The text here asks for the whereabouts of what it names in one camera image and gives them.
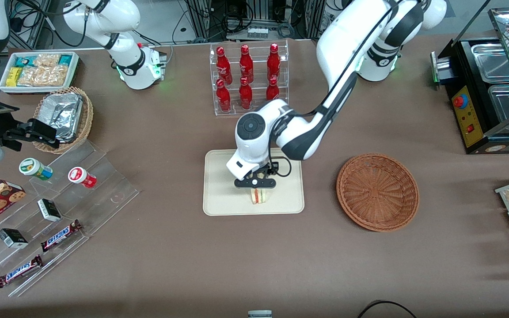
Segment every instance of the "white bottle with green label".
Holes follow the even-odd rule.
[[[27,158],[21,161],[19,171],[24,175],[32,175],[41,180],[48,180],[52,177],[52,168],[43,165],[34,158]]]

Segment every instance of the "yellow control panel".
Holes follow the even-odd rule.
[[[482,139],[483,133],[467,87],[463,87],[453,96],[451,102],[453,103],[453,109],[455,109],[455,116],[457,116],[465,145],[470,147]]]

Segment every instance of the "snickers bar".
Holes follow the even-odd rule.
[[[36,267],[43,267],[44,264],[42,263],[42,258],[40,255],[35,256],[30,262],[27,262],[23,266],[17,268],[16,270],[12,271],[11,273],[0,276],[0,288],[3,288],[11,283],[12,280],[16,279],[19,276],[24,275],[31,269],[34,269]]]
[[[71,236],[75,231],[81,229],[80,222],[76,219],[72,223],[70,223],[67,227],[65,227],[62,231],[54,234],[53,237],[49,238],[46,242],[41,243],[42,251],[46,252],[53,248],[54,246],[60,244],[67,237]]]

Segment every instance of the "beige tray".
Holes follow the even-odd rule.
[[[234,150],[212,150],[205,155],[204,212],[209,216],[275,215],[300,213],[304,209],[304,188],[301,180],[301,163],[291,161],[292,172],[288,177],[272,176],[274,189],[267,189],[267,201],[253,204],[250,189],[237,189],[235,177],[225,164]],[[271,149],[273,157],[284,155],[279,149]],[[288,163],[280,163],[279,173],[288,173]]]

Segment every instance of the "white tray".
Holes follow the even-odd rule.
[[[66,74],[66,79],[64,81],[64,85],[62,85],[62,86],[39,86],[39,87],[25,87],[25,86],[10,87],[10,86],[5,85],[7,77],[9,75],[9,70],[15,66],[15,62],[17,61],[17,58],[36,56],[38,54],[60,54],[60,55],[72,56],[72,60],[70,60],[70,64],[68,65],[68,73]],[[68,88],[72,84],[78,61],[79,61],[78,55],[72,51],[50,51],[50,52],[44,51],[44,52],[13,53],[11,56],[9,56],[8,64],[7,64],[7,66],[5,66],[4,74],[2,75],[2,77],[0,79],[0,90],[4,93],[8,93],[8,94],[37,94],[37,93],[55,92],[62,88]]]
[[[301,179],[301,162],[291,161],[292,172],[288,177],[271,176],[276,180],[274,189],[267,189],[267,200],[253,204],[250,189],[238,189],[235,177],[226,167],[234,150],[212,150],[205,155],[204,212],[209,216],[275,215],[300,213],[304,209],[304,187]],[[284,155],[271,149],[273,157]],[[279,172],[288,173],[288,163],[277,159]]]

